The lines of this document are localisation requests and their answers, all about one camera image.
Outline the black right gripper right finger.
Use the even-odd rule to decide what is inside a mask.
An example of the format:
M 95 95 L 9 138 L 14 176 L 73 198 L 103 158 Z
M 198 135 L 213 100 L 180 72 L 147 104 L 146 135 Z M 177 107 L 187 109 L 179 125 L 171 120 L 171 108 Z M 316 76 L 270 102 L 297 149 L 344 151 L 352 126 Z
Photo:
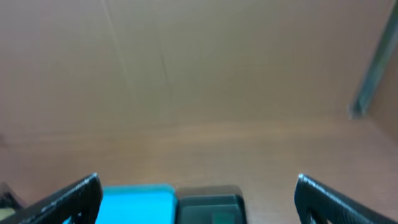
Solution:
M 305 174 L 298 175 L 294 202 L 302 223 L 397 224 Z

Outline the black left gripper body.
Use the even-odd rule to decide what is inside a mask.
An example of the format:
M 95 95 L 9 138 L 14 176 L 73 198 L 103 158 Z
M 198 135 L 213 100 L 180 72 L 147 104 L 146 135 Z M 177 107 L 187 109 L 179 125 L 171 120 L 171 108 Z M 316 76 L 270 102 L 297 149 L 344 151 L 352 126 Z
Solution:
M 22 209 L 25 203 L 5 182 L 1 182 L 1 208 Z

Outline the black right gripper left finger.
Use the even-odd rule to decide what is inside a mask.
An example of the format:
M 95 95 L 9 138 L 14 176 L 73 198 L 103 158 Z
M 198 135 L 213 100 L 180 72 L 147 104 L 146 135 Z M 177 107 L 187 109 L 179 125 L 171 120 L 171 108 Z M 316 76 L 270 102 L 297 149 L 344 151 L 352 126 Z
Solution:
M 98 174 L 93 173 L 1 220 L 1 223 L 94 223 L 103 199 Z

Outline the yellow plate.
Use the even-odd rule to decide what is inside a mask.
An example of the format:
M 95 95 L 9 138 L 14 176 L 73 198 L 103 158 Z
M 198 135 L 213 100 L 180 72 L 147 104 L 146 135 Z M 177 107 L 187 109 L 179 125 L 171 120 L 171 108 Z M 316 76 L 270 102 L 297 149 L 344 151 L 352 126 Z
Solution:
M 0 209 L 0 220 L 4 220 L 7 217 L 10 217 L 11 215 L 15 214 L 14 209 L 12 208 L 1 208 Z

